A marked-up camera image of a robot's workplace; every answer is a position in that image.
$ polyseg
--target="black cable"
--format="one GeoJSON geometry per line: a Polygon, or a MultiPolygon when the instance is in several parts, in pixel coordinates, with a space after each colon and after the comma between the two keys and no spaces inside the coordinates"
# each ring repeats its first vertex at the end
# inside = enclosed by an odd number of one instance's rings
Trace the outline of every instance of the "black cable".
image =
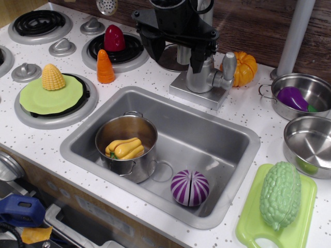
{"type": "Polygon", "coordinates": [[[24,248],[25,247],[20,234],[15,230],[14,227],[12,227],[12,226],[10,226],[6,223],[0,223],[0,229],[12,233],[17,239],[17,243],[19,245],[19,248],[24,248]]]}
{"type": "Polygon", "coordinates": [[[191,0],[189,0],[189,2],[190,2],[190,5],[191,5],[191,8],[192,8],[193,11],[194,11],[195,13],[197,13],[197,14],[206,14],[206,13],[209,12],[209,11],[212,9],[212,7],[214,6],[214,0],[211,0],[209,6],[208,6],[207,8],[205,8],[205,9],[203,9],[203,10],[200,10],[200,11],[197,11],[196,9],[193,8],[191,0]]]}

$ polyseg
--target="stainless steel pot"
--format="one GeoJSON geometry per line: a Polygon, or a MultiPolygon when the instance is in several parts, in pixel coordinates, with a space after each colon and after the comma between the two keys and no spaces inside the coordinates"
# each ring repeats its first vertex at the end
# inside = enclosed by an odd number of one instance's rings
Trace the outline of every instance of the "stainless steel pot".
{"type": "Polygon", "coordinates": [[[155,170],[156,152],[154,146],[157,141],[155,126],[143,114],[135,111],[126,112],[105,123],[97,132],[96,147],[100,153],[102,165],[111,171],[135,183],[149,178],[155,170]],[[105,148],[114,140],[127,140],[137,137],[144,146],[144,154],[128,160],[111,159],[105,155],[105,148]]]}
{"type": "Polygon", "coordinates": [[[272,99],[272,107],[277,114],[287,120],[292,120],[300,116],[321,116],[326,117],[331,110],[331,85],[326,81],[307,74],[291,73],[276,78],[273,83],[262,84],[259,87],[259,94],[268,99],[272,99]],[[272,97],[261,93],[261,88],[271,86],[272,97]],[[285,87],[296,87],[300,90],[304,99],[318,110],[316,113],[295,110],[277,99],[278,93],[285,87]]]}
{"type": "Polygon", "coordinates": [[[284,129],[283,151],[296,168],[312,177],[331,178],[331,120],[302,116],[284,129]]]}

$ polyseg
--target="green bitter melon toy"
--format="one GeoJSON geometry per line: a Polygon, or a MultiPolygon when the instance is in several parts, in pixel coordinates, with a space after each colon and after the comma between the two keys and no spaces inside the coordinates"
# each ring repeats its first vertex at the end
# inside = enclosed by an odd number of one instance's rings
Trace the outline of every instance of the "green bitter melon toy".
{"type": "Polygon", "coordinates": [[[279,162],[264,178],[260,212],[274,231],[287,227],[296,218],[301,200],[301,179],[293,164],[279,162]]]}

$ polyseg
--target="sink basin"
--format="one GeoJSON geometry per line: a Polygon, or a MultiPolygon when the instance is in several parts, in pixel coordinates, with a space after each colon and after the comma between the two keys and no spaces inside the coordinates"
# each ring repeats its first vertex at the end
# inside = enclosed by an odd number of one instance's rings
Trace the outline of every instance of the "sink basin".
{"type": "Polygon", "coordinates": [[[68,161],[143,199],[178,220],[199,229],[223,220],[260,147],[252,130],[175,101],[130,86],[120,89],[61,144],[68,161]],[[156,168],[136,184],[102,167],[95,146],[98,129],[127,111],[138,111],[157,131],[156,168]],[[197,207],[177,203],[170,191],[172,177],[191,169],[209,182],[207,200],[197,207]]]}

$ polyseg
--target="sliced toy onion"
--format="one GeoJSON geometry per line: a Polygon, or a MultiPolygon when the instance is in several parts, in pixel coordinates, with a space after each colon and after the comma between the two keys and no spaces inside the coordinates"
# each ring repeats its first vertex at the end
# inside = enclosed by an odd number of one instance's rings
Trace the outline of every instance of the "sliced toy onion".
{"type": "Polygon", "coordinates": [[[209,183],[200,172],[182,170],[171,181],[171,193],[174,199],[182,205],[198,206],[208,197],[209,183]]]}

